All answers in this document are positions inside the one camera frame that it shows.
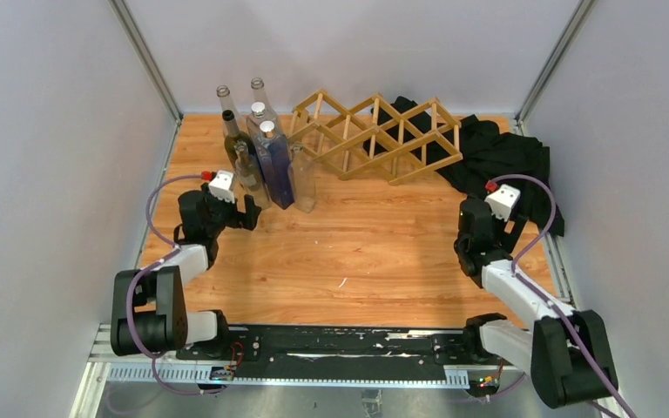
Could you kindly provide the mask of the clear wine bottle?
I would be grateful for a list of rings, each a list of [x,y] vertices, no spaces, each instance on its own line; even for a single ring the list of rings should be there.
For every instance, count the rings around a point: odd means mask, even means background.
[[[263,79],[253,78],[250,82],[250,85],[253,90],[254,101],[263,103],[267,109],[272,109],[273,107],[268,98]]]
[[[240,115],[240,112],[238,111],[237,106],[233,101],[231,91],[226,85],[219,85],[216,88],[216,95],[220,101],[222,111],[231,111],[235,116],[237,123],[244,121],[244,118]]]

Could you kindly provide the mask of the clear square glass bottle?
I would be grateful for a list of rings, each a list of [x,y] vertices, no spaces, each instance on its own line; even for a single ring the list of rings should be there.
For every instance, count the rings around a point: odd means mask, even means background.
[[[249,152],[243,140],[235,143],[234,150],[237,156],[234,162],[235,172],[246,194],[252,196],[254,203],[262,210],[268,209],[271,206],[271,200],[257,158]]]

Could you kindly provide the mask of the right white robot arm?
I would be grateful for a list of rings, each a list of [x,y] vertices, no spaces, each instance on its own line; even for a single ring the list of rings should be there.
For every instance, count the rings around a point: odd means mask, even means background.
[[[463,273],[523,322],[500,313],[467,319],[463,351],[474,363],[500,357],[529,375],[540,400],[560,408],[612,396],[618,378],[601,316],[557,299],[515,266],[503,229],[518,199],[468,197],[459,206],[454,249]]]

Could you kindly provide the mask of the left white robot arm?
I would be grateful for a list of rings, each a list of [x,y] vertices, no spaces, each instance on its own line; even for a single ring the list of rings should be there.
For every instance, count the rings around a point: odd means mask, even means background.
[[[173,231],[172,256],[143,269],[116,274],[111,309],[110,345],[117,356],[156,354],[198,343],[212,360],[225,358],[232,336],[220,310],[191,312],[184,285],[211,269],[219,251],[218,237],[227,228],[252,231],[261,209],[254,197],[220,199],[208,191],[179,196],[181,222]]]

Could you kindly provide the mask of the dark green wine bottle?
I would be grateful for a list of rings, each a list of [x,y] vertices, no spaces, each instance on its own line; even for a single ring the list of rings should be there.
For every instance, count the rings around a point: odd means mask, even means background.
[[[254,148],[254,144],[250,136],[239,128],[239,125],[237,123],[237,118],[235,117],[234,112],[231,110],[223,111],[222,119],[224,121],[224,127],[226,129],[224,137],[224,147],[228,159],[230,161],[230,164],[232,166],[235,166],[235,162],[238,159],[238,154],[235,151],[235,146],[239,142],[241,142],[246,146],[247,151],[251,156],[255,156],[256,151]]]

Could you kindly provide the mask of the blue square glass bottle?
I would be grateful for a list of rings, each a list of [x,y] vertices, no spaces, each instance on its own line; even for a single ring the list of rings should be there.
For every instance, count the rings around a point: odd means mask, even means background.
[[[294,194],[288,175],[287,137],[274,121],[264,120],[259,124],[253,143],[270,199],[281,209],[289,208],[294,203]]]

